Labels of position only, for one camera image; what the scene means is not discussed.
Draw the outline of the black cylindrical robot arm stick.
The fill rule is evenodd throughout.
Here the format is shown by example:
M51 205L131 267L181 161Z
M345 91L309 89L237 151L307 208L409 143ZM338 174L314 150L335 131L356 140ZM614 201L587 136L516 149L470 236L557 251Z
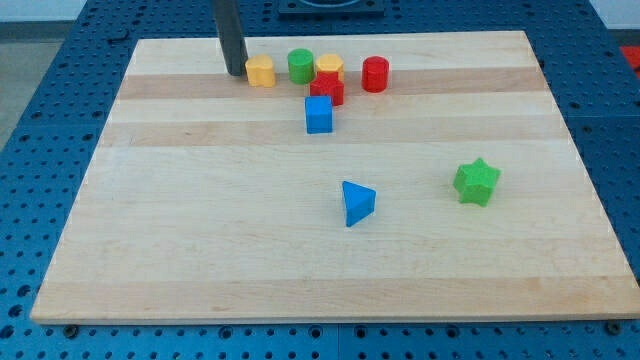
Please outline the black cylindrical robot arm stick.
M213 0L213 18L227 72L236 77L246 75L248 60L241 17L236 0Z

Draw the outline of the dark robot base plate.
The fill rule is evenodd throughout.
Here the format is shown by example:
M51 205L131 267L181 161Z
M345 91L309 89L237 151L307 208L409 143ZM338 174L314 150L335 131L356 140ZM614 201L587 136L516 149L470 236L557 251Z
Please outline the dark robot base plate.
M385 11L385 0L278 0L276 4L277 14L281 18L307 15L382 16Z

